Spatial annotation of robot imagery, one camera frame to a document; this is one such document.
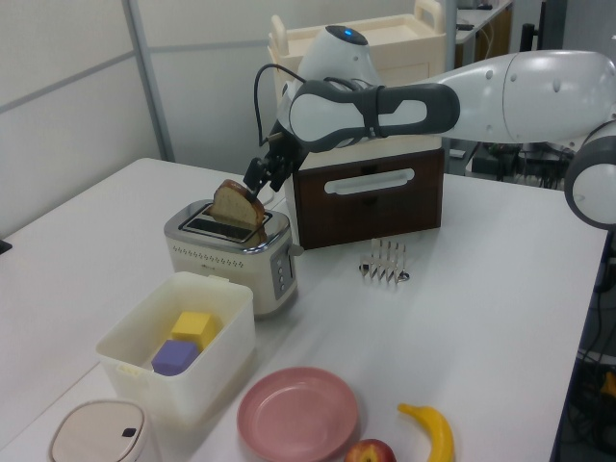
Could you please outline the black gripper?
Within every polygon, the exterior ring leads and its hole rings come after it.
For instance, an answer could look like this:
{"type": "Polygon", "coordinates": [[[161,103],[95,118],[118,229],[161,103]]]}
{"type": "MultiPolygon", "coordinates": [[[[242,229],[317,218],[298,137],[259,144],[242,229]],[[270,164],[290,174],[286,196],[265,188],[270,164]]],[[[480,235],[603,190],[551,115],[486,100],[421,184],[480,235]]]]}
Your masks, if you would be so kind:
{"type": "Polygon", "coordinates": [[[268,146],[264,160],[253,158],[244,175],[249,200],[256,200],[268,181],[273,191],[279,191],[294,169],[299,169],[308,155],[308,151],[279,120],[274,122],[263,139],[263,144],[268,146]]]}

